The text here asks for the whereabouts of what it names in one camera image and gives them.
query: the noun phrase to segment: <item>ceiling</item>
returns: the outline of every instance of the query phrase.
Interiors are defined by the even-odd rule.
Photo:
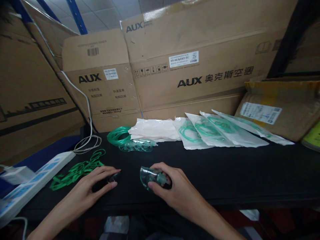
[[[43,11],[37,0],[26,0]],[[79,33],[66,0],[44,0],[63,25]],[[149,12],[180,0],[75,0],[88,33],[120,28],[120,20]]]

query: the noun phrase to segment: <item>black table surface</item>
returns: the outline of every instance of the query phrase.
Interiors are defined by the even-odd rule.
[[[316,206],[320,204],[320,153],[301,144],[270,143],[258,148],[214,147],[185,150],[181,141],[158,143],[152,152],[122,152],[101,134],[106,154],[100,161],[122,169],[118,186],[105,194],[87,215],[164,213],[171,209],[148,192],[140,181],[140,167],[157,162],[181,168],[202,196],[218,209]],[[89,160],[94,150],[75,156],[59,174]],[[22,209],[20,216],[43,219],[74,187],[52,191],[51,181]]]

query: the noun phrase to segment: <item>cardboard box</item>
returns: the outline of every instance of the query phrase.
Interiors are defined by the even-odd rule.
[[[214,109],[233,116],[237,111],[243,95],[244,94],[235,94],[175,107],[146,111],[142,112],[142,115],[144,119],[174,120],[174,117],[186,117],[185,113],[199,115],[200,111],[212,113],[211,109]]]
[[[54,71],[60,73],[62,70],[63,41],[66,38],[78,36],[78,34],[25,0],[21,2],[33,20],[31,23],[26,23],[27,28],[36,39]]]
[[[320,81],[300,79],[247,82],[248,93],[235,116],[286,139],[299,141],[320,118]]]
[[[320,71],[320,17],[304,33],[285,73]]]
[[[18,14],[0,20],[1,163],[15,164],[84,125]]]
[[[68,38],[64,41],[62,58],[64,72],[89,99],[98,132],[134,126],[136,119],[141,118],[120,29]],[[73,90],[70,94],[81,109],[86,108],[86,98],[80,92]]]
[[[122,21],[142,111],[241,93],[266,77],[296,3],[184,1]]]

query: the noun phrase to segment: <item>plastic bag pile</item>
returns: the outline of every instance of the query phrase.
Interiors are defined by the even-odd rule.
[[[186,113],[187,118],[179,117],[174,121],[137,119],[137,124],[128,132],[131,134],[131,139],[147,138],[155,142],[182,140],[187,150],[212,147],[260,147],[269,144],[261,138],[281,145],[294,144],[253,122],[212,111],[215,114],[200,111],[199,116]]]

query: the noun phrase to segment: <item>white power strip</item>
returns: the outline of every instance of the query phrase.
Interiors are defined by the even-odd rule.
[[[0,209],[0,228],[7,225],[21,209],[43,188],[68,162],[76,156],[73,152],[60,153],[36,172],[27,183],[20,184],[3,198]]]

